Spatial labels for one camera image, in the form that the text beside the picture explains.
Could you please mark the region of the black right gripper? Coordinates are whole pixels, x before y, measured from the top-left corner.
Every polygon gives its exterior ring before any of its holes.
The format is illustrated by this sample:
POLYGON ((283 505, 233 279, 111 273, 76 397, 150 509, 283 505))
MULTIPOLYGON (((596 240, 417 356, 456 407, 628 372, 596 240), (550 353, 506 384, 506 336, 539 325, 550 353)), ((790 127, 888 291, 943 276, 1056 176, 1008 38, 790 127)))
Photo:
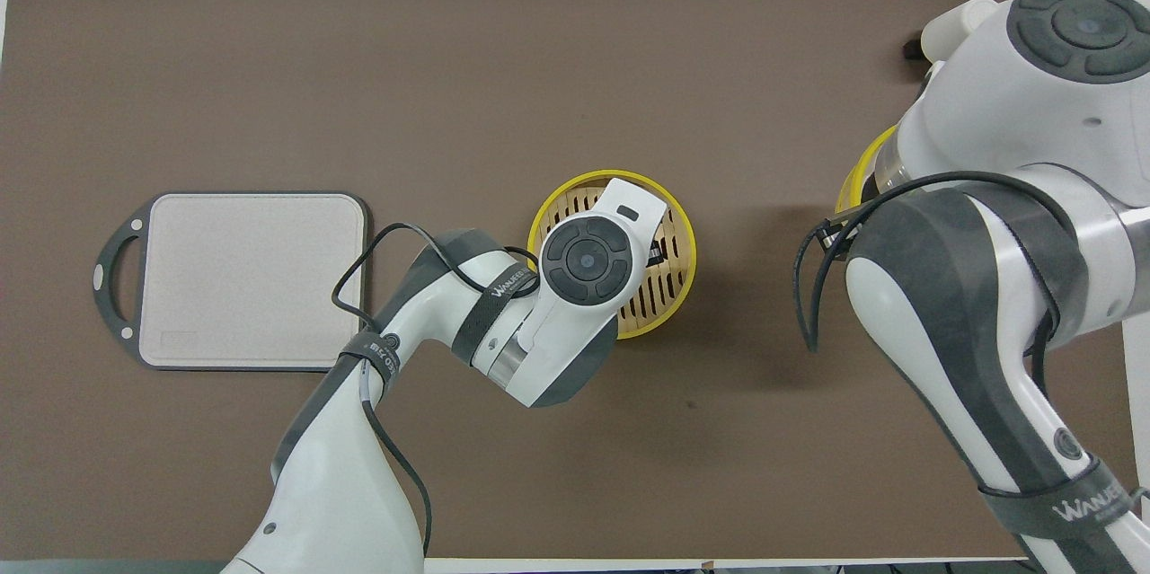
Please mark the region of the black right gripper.
POLYGON ((846 262, 854 238, 851 216, 833 216, 818 223, 818 243, 828 261, 846 262))

